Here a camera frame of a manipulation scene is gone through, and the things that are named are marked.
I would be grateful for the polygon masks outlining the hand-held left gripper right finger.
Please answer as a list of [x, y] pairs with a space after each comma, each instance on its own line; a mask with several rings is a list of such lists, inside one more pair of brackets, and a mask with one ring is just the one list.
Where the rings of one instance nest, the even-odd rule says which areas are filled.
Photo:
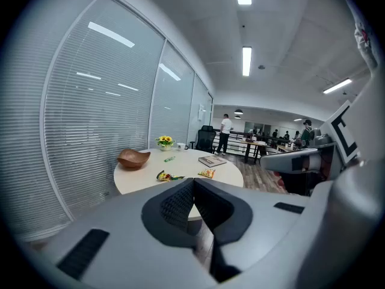
[[194, 289], [297, 289], [305, 247], [293, 234], [309, 197], [194, 180], [194, 203], [214, 235], [208, 272]]

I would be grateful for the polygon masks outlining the sunflower bouquet in pot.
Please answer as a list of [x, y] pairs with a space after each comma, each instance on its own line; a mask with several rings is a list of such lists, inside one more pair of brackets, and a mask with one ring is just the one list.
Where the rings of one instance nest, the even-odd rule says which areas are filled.
[[170, 136], [160, 136], [156, 139], [156, 142], [162, 151], [170, 151], [174, 145], [174, 140]]

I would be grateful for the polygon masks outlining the grey hardcover book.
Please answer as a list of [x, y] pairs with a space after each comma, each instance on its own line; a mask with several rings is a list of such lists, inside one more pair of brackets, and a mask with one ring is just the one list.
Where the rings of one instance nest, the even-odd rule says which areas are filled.
[[216, 166], [220, 166], [222, 164], [226, 164], [227, 161], [223, 158], [220, 158], [217, 155], [211, 155], [206, 157], [199, 157], [199, 162], [204, 164], [205, 166], [212, 168]]

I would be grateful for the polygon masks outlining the black office chair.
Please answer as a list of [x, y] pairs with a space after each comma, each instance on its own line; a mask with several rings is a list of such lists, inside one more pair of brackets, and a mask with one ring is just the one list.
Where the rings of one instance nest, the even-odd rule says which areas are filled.
[[199, 151], [213, 154], [213, 143], [216, 134], [217, 133], [214, 131], [213, 126], [203, 125], [197, 132], [197, 139], [190, 142], [191, 149], [197, 149]]

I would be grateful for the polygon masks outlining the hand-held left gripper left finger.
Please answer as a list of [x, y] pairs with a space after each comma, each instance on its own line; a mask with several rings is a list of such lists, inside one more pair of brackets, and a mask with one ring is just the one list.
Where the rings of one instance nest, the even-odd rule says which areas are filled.
[[187, 231], [193, 191], [187, 178], [117, 196], [23, 253], [56, 289], [213, 288]]

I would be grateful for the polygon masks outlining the person's white shirt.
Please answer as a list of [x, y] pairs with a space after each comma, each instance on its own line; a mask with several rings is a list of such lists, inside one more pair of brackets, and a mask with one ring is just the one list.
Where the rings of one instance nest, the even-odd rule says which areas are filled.
[[346, 0], [346, 3], [355, 22], [354, 37], [357, 48], [372, 76], [380, 63], [377, 36], [357, 4], [353, 0]]

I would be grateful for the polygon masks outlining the brown wooden bowl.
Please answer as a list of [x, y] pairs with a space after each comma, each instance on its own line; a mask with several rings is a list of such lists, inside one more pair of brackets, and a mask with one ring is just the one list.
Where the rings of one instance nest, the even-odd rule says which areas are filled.
[[138, 152], [133, 149], [124, 149], [117, 157], [117, 161], [126, 169], [138, 169], [150, 158], [151, 152]]

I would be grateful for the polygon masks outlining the yellow green packets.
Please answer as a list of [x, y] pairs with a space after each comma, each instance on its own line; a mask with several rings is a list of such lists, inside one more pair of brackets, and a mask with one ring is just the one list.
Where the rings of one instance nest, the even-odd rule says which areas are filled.
[[178, 179], [184, 179], [184, 176], [175, 176], [169, 173], [165, 173], [163, 170], [157, 174], [156, 179], [161, 182], [175, 181]]

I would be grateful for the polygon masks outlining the wooden desk with black legs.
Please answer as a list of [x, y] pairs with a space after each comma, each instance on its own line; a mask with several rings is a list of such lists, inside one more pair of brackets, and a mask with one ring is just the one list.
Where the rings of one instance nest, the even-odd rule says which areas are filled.
[[254, 147], [254, 160], [253, 162], [256, 164], [257, 160], [261, 157], [267, 155], [266, 147], [267, 145], [261, 144], [256, 141], [241, 141], [241, 143], [246, 145], [245, 155], [244, 155], [244, 163], [248, 163], [249, 154], [251, 147]]

